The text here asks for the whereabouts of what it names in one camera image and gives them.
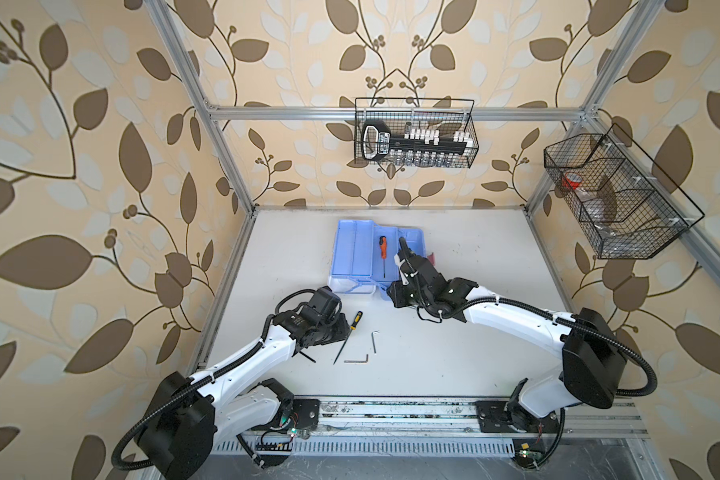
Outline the red handled screwdriver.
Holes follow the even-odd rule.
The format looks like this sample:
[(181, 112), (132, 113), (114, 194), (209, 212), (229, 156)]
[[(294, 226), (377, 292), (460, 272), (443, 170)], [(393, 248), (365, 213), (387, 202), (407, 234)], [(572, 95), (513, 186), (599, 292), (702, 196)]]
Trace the red handled screwdriver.
[(382, 277), (386, 278), (386, 261), (388, 257), (388, 243), (387, 238), (382, 235), (379, 237), (379, 248), (380, 248), (380, 258), (381, 258), (381, 265), (382, 265)]

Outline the white and blue tool box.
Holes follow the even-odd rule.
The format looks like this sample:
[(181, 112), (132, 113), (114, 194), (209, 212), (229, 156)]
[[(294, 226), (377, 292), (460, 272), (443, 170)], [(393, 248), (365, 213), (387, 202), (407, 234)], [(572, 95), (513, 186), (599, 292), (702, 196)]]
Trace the white and blue tool box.
[[(388, 243), (386, 278), (382, 277), (379, 237)], [(336, 230), (328, 286), (335, 293), (372, 295), (379, 293), (389, 301), (387, 288), (399, 279), (394, 257), (398, 239), (403, 236), (420, 256), (427, 254), (424, 233), (417, 228), (381, 226), (372, 220), (340, 220)]]

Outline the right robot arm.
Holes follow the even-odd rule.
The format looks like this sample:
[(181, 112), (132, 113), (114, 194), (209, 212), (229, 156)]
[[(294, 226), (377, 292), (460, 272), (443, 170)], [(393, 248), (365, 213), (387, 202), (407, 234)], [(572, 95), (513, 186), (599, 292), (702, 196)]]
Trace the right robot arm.
[(547, 372), (514, 387), (503, 420), (518, 432), (538, 428), (550, 415), (587, 405), (609, 409), (618, 397), (655, 392), (658, 377), (633, 347), (618, 340), (591, 310), (556, 312), (501, 296), (461, 277), (446, 279), (426, 257), (410, 250), (395, 256), (399, 277), (387, 289), (396, 308), (414, 308), (434, 323), (455, 319), (497, 329), (552, 354)]

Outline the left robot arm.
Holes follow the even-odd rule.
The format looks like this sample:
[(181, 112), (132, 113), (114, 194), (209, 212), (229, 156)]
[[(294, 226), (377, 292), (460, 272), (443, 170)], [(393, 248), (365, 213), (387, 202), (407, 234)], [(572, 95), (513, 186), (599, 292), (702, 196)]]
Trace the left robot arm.
[(112, 467), (154, 467), (166, 479), (188, 479), (226, 436), (289, 426), (293, 395), (264, 374), (309, 347), (342, 342), (352, 330), (337, 295), (328, 288), (306, 293), (309, 300), (292, 310), (276, 305), (261, 334), (225, 360), (164, 378), (143, 418), (113, 448)]

